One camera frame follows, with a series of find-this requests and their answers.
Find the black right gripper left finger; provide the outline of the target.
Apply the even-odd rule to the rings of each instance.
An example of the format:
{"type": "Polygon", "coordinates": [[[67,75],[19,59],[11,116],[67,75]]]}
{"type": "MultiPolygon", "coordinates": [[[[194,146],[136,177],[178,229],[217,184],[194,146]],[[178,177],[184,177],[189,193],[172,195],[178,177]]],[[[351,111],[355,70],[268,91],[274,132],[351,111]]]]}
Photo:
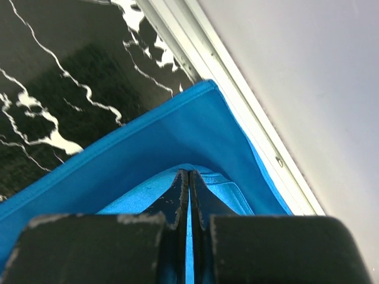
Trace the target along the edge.
{"type": "Polygon", "coordinates": [[[137,215],[33,218],[19,236],[2,283],[184,283],[188,173],[137,215]]]}

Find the bright blue napkin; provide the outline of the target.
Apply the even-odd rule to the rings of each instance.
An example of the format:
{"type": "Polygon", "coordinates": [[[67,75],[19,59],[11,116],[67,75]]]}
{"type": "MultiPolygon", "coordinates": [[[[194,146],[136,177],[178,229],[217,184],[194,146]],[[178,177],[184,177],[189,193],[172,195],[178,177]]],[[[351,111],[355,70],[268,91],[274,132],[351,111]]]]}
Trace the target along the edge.
{"type": "Polygon", "coordinates": [[[141,214],[179,170],[188,173],[188,200],[194,170],[236,214],[291,214],[217,85],[208,80],[100,139],[3,203],[1,275],[33,218],[141,214]]]}

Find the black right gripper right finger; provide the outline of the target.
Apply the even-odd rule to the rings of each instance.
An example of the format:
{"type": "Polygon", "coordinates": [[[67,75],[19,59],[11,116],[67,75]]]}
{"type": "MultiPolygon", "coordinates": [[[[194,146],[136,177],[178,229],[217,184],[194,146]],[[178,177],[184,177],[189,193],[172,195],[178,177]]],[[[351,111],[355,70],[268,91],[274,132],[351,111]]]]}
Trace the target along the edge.
{"type": "Polygon", "coordinates": [[[195,283],[370,283],[342,222],[238,215],[189,173],[195,283]]]}

